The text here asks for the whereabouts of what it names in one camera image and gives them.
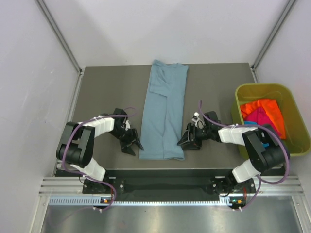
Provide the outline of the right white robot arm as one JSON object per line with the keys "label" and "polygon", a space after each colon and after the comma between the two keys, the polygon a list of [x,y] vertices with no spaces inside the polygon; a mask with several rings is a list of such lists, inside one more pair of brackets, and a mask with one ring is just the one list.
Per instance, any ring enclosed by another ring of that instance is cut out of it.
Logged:
{"label": "right white robot arm", "polygon": [[271,125],[222,125],[214,111],[205,113],[203,118],[194,113],[177,144],[183,150],[198,150],[204,140],[244,146],[248,159],[225,177],[230,191],[238,192],[245,181],[289,163],[290,153]]}

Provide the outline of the light blue t shirt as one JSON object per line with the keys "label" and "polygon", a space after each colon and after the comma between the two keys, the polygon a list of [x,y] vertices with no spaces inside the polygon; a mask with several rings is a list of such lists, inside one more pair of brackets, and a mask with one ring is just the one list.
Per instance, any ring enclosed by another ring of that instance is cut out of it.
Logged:
{"label": "light blue t shirt", "polygon": [[188,66],[154,60],[151,66],[141,125],[141,160],[183,161],[177,144],[182,134]]}

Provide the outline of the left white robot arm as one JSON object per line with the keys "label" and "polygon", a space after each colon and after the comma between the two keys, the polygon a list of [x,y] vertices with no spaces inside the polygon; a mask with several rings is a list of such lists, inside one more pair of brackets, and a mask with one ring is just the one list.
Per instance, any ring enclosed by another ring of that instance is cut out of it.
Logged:
{"label": "left white robot arm", "polygon": [[124,109],[116,108],[109,115],[101,114],[84,122],[66,123],[56,149],[56,158],[94,180],[93,186],[99,192],[106,192],[110,188],[110,180],[106,178],[106,170],[93,158],[94,141],[96,137],[109,133],[119,141],[123,153],[135,156],[133,145],[144,150],[129,117]]}

